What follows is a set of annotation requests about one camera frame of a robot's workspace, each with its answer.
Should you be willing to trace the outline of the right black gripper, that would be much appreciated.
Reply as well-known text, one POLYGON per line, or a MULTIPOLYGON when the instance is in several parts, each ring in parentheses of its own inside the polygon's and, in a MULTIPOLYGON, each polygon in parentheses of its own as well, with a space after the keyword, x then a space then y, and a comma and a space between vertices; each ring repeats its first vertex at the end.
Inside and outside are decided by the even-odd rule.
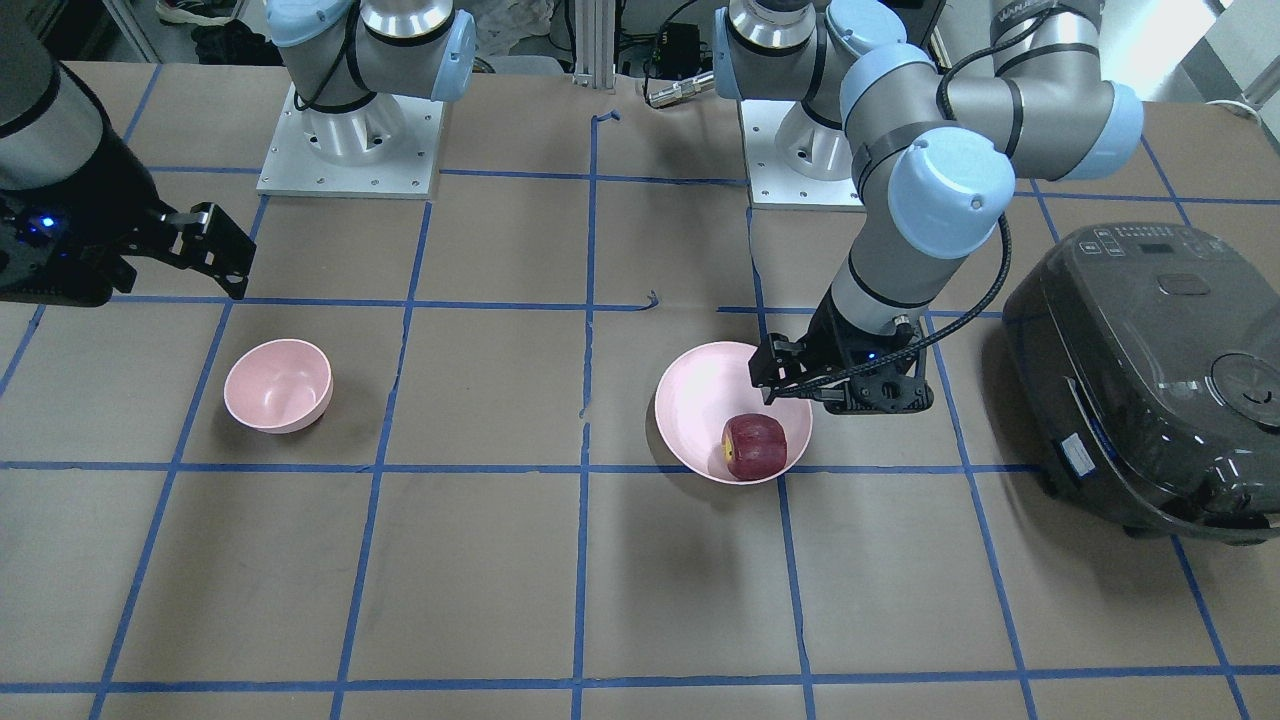
POLYGON ((150 173, 106 127, 68 178, 3 191, 1 251, 3 301, 99 307, 133 290, 128 256, 197 272, 239 301, 257 245, 215 202, 161 213, 150 173))

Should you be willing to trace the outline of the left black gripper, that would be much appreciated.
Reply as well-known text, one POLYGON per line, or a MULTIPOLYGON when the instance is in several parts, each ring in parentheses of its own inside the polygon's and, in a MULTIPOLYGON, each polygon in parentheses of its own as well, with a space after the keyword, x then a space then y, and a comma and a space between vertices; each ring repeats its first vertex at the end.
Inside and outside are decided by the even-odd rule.
MULTIPOLYGON (((749 379, 754 388, 767 393, 782 393, 797 389, 815 378, 833 377, 849 368, 873 363, 906 348, 922 337, 919 325, 911 322, 893 323, 888 334, 865 332, 845 320, 838 314, 831 293, 826 293, 803 338, 792 340, 786 334, 765 336, 749 359, 749 379)), ((915 351, 859 375, 881 368, 884 372, 892 368, 904 375, 924 378, 924 372, 916 366, 920 355, 920 351, 915 351)), ((809 389, 801 396, 818 401, 820 391, 838 382, 809 389)))

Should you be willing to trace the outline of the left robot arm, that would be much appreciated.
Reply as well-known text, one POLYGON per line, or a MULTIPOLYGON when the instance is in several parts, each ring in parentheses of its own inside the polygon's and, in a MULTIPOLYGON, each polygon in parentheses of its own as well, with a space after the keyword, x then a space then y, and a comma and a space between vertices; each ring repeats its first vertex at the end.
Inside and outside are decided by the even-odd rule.
POLYGON ((1100 69, 1102 1, 996 1, 989 45, 941 70, 879 1, 731 1, 713 70, 732 100, 790 100, 841 135, 867 219, 799 340, 750 359, 767 404, 932 405, 928 348, 1009 277, 1019 179, 1092 181, 1139 143, 1135 91, 1100 69))

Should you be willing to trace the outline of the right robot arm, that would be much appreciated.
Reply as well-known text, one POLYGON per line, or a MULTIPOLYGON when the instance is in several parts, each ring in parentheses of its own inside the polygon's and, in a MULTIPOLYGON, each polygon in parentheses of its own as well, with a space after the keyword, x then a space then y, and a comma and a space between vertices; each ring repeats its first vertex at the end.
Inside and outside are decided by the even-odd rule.
MULTIPOLYGON (((401 142, 396 99, 463 97, 474 18, 451 1, 270 1, 294 109, 325 161, 362 164, 401 142)), ((97 307, 129 293, 129 258, 247 290, 255 242, 214 202, 179 211, 93 91, 23 24, 3 27, 3 300, 97 307)))

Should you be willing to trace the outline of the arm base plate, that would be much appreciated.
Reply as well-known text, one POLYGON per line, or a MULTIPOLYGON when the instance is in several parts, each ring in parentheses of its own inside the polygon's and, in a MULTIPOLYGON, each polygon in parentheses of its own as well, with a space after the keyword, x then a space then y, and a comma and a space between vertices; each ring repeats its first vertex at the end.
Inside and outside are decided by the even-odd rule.
POLYGON ((851 143, 800 101, 744 100, 740 117, 751 209, 890 214, 887 183, 873 181, 887 133, 856 128, 851 143))
POLYGON ((376 95, 353 111, 300 110, 285 94, 256 190, 262 196, 426 201, 438 178, 447 102, 376 95))

